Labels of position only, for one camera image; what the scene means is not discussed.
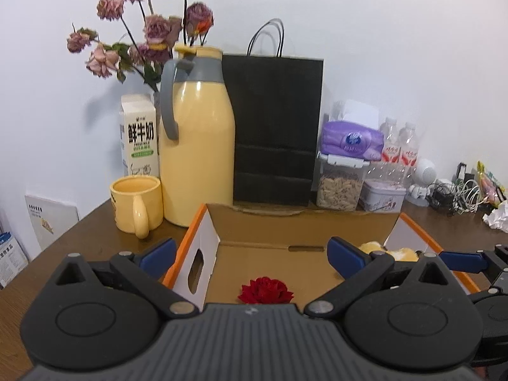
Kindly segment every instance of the plastic bottle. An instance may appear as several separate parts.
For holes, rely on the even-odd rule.
[[[406,126],[399,132],[400,156],[399,156],[399,178],[400,183],[406,188],[413,183],[412,174],[418,158],[420,143],[415,133],[416,126],[406,122]]]
[[[367,172],[367,179],[388,180],[397,182],[397,162],[399,160],[400,145],[398,142],[397,120],[387,117],[379,127],[384,135],[384,147],[381,153],[381,161],[372,162]]]
[[[400,157],[399,162],[404,166],[415,166],[418,158],[420,143],[415,133],[416,126],[413,123],[406,123],[405,128],[400,131]]]
[[[384,147],[381,154],[381,162],[397,163],[400,155],[397,120],[387,117],[379,130],[383,132],[384,135]]]

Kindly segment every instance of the cardboard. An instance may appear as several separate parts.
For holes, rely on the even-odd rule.
[[[156,108],[145,94],[124,94],[120,142],[124,175],[159,177]]]
[[[202,309],[210,302],[240,303],[237,297],[243,284],[268,276],[283,281],[302,310],[343,281],[327,259],[326,246],[332,236],[355,246],[378,241],[389,249],[441,251],[405,214],[206,204],[180,244],[164,285]],[[198,251],[202,258],[196,258]],[[465,274],[460,279],[465,289],[478,290]]]

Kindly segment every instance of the red flower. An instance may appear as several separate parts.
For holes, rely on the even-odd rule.
[[[293,293],[288,291],[284,282],[268,277],[251,279],[249,286],[242,285],[242,294],[238,299],[246,304],[289,304]]]

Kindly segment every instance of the yellow mug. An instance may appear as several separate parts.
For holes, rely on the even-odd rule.
[[[109,187],[118,229],[144,239],[163,220],[161,181],[154,176],[125,176]]]

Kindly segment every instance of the water bottle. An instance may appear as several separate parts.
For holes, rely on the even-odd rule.
[[[400,155],[399,134],[397,132],[397,120],[387,117],[379,130],[384,135],[384,147],[381,154],[381,162],[397,163]]]
[[[397,131],[397,120],[387,117],[379,127],[384,135],[384,147],[379,162],[379,178],[399,183],[397,163],[400,155],[399,133]]]
[[[412,184],[411,176],[415,170],[418,158],[418,148],[420,147],[415,129],[415,124],[407,122],[406,126],[399,133],[399,164],[401,165],[401,171],[403,171],[402,184],[406,187],[409,187]]]

